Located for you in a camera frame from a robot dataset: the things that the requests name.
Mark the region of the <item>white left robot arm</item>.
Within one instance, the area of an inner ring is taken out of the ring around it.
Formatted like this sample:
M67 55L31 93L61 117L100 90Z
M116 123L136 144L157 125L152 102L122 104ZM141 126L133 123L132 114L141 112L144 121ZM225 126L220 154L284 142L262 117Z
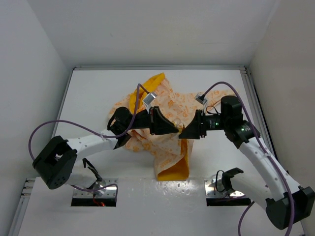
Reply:
M119 107L99 133L73 139L53 137L33 161L33 167L47 187L57 189L64 184L91 191L102 181L87 158L96 153L123 147L131 138L129 129L148 129L151 135L178 133L158 106L133 116L128 108Z

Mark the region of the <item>orange patterned yellow-lined jacket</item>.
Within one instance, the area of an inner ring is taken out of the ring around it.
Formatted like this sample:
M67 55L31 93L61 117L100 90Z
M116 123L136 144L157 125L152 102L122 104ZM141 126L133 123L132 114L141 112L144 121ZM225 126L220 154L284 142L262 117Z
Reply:
M126 107L131 112L144 110L145 90L157 94L152 105L159 106L162 114L179 130L191 122L196 110L203 108L195 100L194 93L175 92L165 74L160 73L147 80L139 94L133 92L117 102L109 115L113 115L119 107ZM179 139L178 134L151 135L148 129L131 130L129 134L131 138L124 146L125 149L149 152L154 157L154 171L158 181L186 180L189 177L193 140Z

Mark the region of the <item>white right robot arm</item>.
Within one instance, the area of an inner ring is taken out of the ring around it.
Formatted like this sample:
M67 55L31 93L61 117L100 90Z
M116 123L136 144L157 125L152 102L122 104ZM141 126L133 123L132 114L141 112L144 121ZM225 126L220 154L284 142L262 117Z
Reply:
M196 110L193 120L179 138L197 140L212 130L224 131L263 179L258 181L240 168L233 168L222 173L219 190L228 194L242 192L266 211L271 223L279 230L290 229L294 223L310 216L315 192L311 187L302 187L279 164L256 128L243 119L242 104L237 97L223 97L217 114L207 115L203 110Z

